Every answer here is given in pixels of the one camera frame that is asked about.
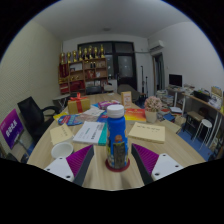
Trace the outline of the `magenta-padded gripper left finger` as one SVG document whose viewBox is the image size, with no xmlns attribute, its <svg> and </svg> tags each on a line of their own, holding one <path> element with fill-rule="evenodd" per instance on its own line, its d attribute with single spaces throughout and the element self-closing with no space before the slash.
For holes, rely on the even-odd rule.
<svg viewBox="0 0 224 224">
<path fill-rule="evenodd" d="M 55 159 L 45 171 L 82 186 L 93 156 L 94 146 L 89 145 L 68 157 Z"/>
</svg>

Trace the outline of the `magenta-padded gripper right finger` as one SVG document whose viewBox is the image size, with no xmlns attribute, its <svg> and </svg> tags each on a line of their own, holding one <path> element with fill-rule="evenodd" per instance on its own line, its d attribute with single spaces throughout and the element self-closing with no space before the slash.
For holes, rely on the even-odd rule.
<svg viewBox="0 0 224 224">
<path fill-rule="evenodd" d="M 132 144 L 131 153 L 135 158 L 145 185 L 183 169 L 183 166 L 168 154 L 156 154 L 137 144 Z"/>
</svg>

